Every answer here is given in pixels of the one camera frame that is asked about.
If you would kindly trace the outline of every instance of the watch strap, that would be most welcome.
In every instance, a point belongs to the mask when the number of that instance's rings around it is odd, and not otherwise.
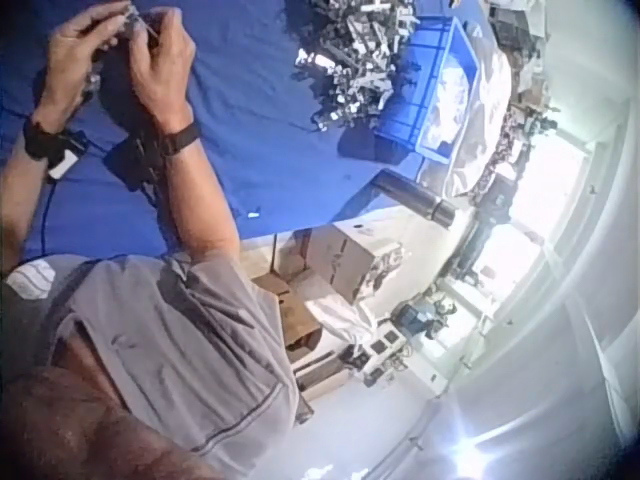
[[[165,157],[173,157],[198,138],[200,138],[200,128],[198,124],[193,121],[189,126],[177,133],[160,135],[158,142],[160,153]]]
[[[24,149],[35,161],[48,160],[60,150],[58,134],[45,132],[39,123],[33,123],[31,117],[24,122]]]

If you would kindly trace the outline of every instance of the shirt seam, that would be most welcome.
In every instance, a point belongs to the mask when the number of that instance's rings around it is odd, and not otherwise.
[[[283,385],[281,383],[274,385],[264,398],[249,410],[246,415],[236,421],[233,425],[210,433],[206,437],[205,441],[199,446],[192,448],[191,452],[200,456],[208,455],[224,440],[245,431],[266,409],[273,404],[282,388]]]

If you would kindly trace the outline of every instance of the shirt sleeve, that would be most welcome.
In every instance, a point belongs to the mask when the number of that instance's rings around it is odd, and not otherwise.
[[[191,267],[186,282],[187,288],[205,306],[244,319],[247,328],[261,336],[266,335],[270,346],[284,354],[278,299],[254,284],[237,260],[212,252]]]

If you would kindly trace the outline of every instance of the hand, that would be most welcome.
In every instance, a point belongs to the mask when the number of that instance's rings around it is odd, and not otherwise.
[[[115,35],[125,22],[122,14],[128,6],[129,1],[96,5],[54,31],[49,41],[47,79],[33,114],[34,123],[51,133],[64,128],[82,103],[93,54],[98,48],[117,43]]]
[[[136,25],[131,41],[131,79],[142,104],[164,133],[177,133],[193,122],[187,83],[196,46],[182,25],[182,12],[164,13],[159,45],[148,47],[148,32]]]

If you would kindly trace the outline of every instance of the wrist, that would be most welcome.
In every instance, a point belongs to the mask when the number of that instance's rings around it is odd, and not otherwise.
[[[185,103],[183,107],[166,115],[156,116],[155,121],[163,134],[178,133],[193,123],[193,110],[188,103]]]
[[[67,117],[60,109],[39,105],[31,115],[33,124],[39,124],[47,133],[57,134],[64,130]]]

